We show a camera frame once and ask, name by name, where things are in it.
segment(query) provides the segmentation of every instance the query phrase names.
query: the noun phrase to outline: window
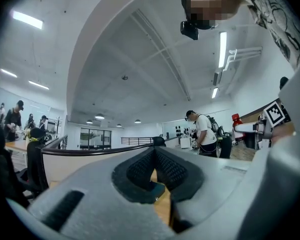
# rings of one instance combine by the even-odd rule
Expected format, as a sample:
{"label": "window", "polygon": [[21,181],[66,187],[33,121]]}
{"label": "window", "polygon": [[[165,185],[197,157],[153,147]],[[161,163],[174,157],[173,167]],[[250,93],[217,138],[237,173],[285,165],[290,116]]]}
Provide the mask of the window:
{"label": "window", "polygon": [[81,128],[80,150],[107,150],[111,148],[109,130]]}

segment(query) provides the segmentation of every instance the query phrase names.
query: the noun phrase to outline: backpack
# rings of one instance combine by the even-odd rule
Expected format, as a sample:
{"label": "backpack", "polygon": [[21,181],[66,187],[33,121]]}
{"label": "backpack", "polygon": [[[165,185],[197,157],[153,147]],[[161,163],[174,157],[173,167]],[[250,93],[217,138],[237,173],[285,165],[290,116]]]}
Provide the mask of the backpack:
{"label": "backpack", "polygon": [[214,117],[210,117],[209,115],[208,115],[208,116],[206,115],[206,117],[209,118],[209,120],[210,120],[210,122],[211,122],[211,125],[212,125],[212,131],[213,131],[214,133],[217,133],[218,130],[219,130],[219,125],[218,125],[218,123],[214,120]]}

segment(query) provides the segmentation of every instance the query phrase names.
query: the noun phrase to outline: lamp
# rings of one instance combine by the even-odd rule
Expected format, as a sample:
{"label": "lamp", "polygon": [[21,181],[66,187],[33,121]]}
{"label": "lamp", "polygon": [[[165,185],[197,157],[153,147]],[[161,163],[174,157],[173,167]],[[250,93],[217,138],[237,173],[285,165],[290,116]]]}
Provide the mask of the lamp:
{"label": "lamp", "polygon": [[102,114],[97,114],[95,116],[96,119],[104,119],[104,116]]}

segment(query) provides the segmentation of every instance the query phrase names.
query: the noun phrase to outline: gray plastic part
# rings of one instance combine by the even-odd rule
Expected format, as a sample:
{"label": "gray plastic part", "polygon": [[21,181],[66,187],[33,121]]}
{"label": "gray plastic part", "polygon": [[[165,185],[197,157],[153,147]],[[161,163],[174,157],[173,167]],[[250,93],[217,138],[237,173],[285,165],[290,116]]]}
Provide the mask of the gray plastic part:
{"label": "gray plastic part", "polygon": [[29,207],[42,220],[70,190],[85,195],[60,230],[73,239],[166,239],[174,231],[158,217],[152,204],[127,201],[114,188],[113,169],[146,149],[137,149],[102,161],[90,163],[56,187],[44,192]]}
{"label": "gray plastic part", "polygon": [[[173,152],[199,166],[204,173],[201,189],[191,200],[177,205],[182,218],[194,224],[205,219],[226,201],[250,165],[247,161],[190,155],[167,147],[157,149]],[[144,150],[134,150],[80,168],[39,196],[29,207],[29,212],[38,220],[43,220],[66,193],[79,190],[85,196],[61,228],[61,234],[75,239],[131,239],[131,236],[166,239],[174,236],[175,232],[158,217],[152,204],[127,201],[111,182],[111,173],[118,164]]]}
{"label": "gray plastic part", "polygon": [[29,212],[42,220],[67,192],[79,190],[85,196],[60,230],[72,239],[260,239],[300,192],[300,134],[259,150],[250,163],[156,149],[194,163],[204,174],[195,195],[175,204],[180,219],[193,225],[179,234],[152,204],[128,202],[111,183],[116,165],[152,147],[82,167],[39,196]]}

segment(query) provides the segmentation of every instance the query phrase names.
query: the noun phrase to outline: pipe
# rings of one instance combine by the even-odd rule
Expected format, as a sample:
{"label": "pipe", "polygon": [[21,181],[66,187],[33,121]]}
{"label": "pipe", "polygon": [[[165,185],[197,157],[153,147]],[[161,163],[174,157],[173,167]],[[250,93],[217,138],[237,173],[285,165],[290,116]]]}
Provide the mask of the pipe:
{"label": "pipe", "polygon": [[234,54],[235,52],[237,53],[244,53],[244,52],[252,52],[252,51],[260,51],[262,50],[262,46],[259,47],[252,47],[252,48],[244,48],[244,49],[235,49],[235,50],[229,50],[229,53]]}
{"label": "pipe", "polygon": [[239,53],[239,54],[234,54],[234,59],[235,59],[235,56],[236,57],[242,57],[242,56],[252,56],[252,55],[256,55],[256,54],[261,54],[261,51],[257,50],[257,51],[251,51],[251,52],[246,52],[246,53]]}
{"label": "pipe", "polygon": [[228,67],[229,67],[229,64],[231,63],[231,62],[238,62],[238,61],[243,61],[243,60],[247,60],[247,59],[249,59],[249,58],[254,58],[254,57],[258,57],[258,56],[260,56],[261,55],[261,53],[260,54],[256,54],[256,55],[252,55],[252,56],[249,56],[249,57],[242,57],[242,58],[239,58],[239,59],[236,59],[236,60],[231,60],[231,61],[228,61],[227,63],[226,63],[226,65],[225,65],[225,68],[224,68],[224,70],[223,71],[226,71],[227,69],[228,69]]}

